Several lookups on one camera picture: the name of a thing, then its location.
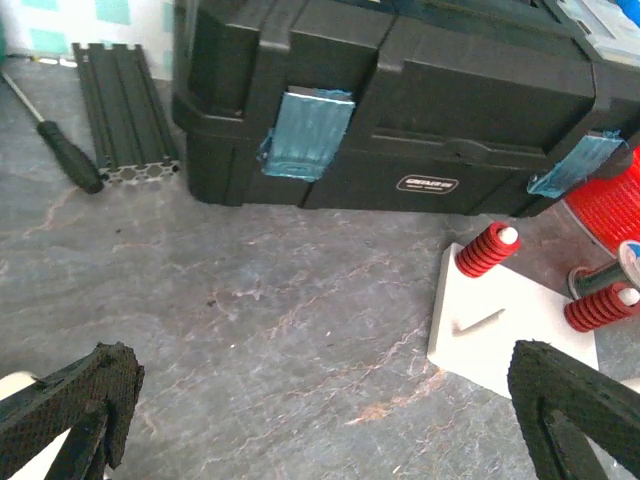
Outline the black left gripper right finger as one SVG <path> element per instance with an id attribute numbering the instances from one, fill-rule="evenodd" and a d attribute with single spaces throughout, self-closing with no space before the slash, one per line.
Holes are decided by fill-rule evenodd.
<path id="1" fill-rule="evenodd" d="M 639 476 L 639 394 L 540 341 L 518 340 L 507 382 L 539 479 L 605 479 L 594 441 Z"/>

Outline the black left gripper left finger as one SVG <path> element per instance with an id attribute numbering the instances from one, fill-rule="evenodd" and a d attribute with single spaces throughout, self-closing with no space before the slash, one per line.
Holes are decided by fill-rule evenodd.
<path id="1" fill-rule="evenodd" d="M 144 380 L 133 349 L 98 344 L 36 378 L 1 401 L 1 477 L 106 479 L 121 463 Z"/>

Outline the white tray with springs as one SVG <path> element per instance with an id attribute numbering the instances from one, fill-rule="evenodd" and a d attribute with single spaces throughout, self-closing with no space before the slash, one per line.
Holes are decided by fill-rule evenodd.
<path id="1" fill-rule="evenodd" d="M 18 371 L 6 375 L 0 379 L 0 401 L 33 385 L 37 378 L 28 371 Z"/>

